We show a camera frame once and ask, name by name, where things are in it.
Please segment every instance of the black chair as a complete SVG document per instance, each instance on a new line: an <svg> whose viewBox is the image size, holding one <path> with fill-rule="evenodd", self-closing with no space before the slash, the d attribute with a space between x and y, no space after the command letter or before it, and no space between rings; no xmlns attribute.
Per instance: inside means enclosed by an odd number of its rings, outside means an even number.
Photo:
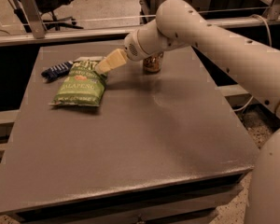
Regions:
<svg viewBox="0 0 280 224"><path fill-rule="evenodd" d="M48 30L55 28L56 31L59 31L61 27L83 29L83 27L77 26L76 20L73 17L58 19L54 13L54 10L57 8L63 5L69 5L73 1L74 0L35 0L41 15L49 13L52 17L52 20L43 20Z"/></svg>

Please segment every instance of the white cable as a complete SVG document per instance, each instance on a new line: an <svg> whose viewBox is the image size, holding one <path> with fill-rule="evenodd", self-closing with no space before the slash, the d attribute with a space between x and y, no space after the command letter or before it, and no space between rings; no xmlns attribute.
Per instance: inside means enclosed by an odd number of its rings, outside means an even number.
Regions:
<svg viewBox="0 0 280 224"><path fill-rule="evenodd" d="M260 20L263 21L265 27L267 28L267 33L268 33L268 38L269 38L269 45L270 45L270 47L272 47L272 36L271 36L271 31L270 31L270 27L268 25L268 22L263 17L261 17L260 15L257 15L257 14L252 15L252 17L260 19Z"/></svg>
<svg viewBox="0 0 280 224"><path fill-rule="evenodd" d="M248 102L247 102L244 106L242 106L242 107L240 107L240 108L233 109L233 111L234 111L234 112L238 112L238 111L241 111L241 110L245 109L245 108L251 103L251 101L253 100L253 98L254 98L254 97L251 95L250 99L248 100Z"/></svg>

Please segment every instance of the dark blue object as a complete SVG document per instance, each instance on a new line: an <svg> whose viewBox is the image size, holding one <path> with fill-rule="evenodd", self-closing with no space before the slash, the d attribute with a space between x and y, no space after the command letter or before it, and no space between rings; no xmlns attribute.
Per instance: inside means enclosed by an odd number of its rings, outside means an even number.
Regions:
<svg viewBox="0 0 280 224"><path fill-rule="evenodd" d="M41 73L48 82L54 81L60 77L67 76L73 66L73 62L65 62L52 66Z"/></svg>

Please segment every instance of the green bag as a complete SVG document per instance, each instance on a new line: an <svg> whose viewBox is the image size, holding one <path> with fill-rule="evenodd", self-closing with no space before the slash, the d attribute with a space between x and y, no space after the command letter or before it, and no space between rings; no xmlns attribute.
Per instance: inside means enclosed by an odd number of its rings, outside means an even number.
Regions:
<svg viewBox="0 0 280 224"><path fill-rule="evenodd" d="M74 61L52 105L99 106L105 91L107 74L98 75L94 68L103 58L82 57Z"/></svg>

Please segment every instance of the table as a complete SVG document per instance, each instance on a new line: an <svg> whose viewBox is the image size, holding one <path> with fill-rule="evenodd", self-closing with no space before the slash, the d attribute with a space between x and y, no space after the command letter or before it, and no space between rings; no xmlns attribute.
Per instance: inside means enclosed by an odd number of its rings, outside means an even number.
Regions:
<svg viewBox="0 0 280 224"><path fill-rule="evenodd" d="M49 105L63 79L48 84L43 70L122 47L40 49L0 166L0 214L35 223L135 223L139 215L208 223L241 190L258 150L190 47L165 52L158 74L133 62L110 72L98 108Z"/></svg>

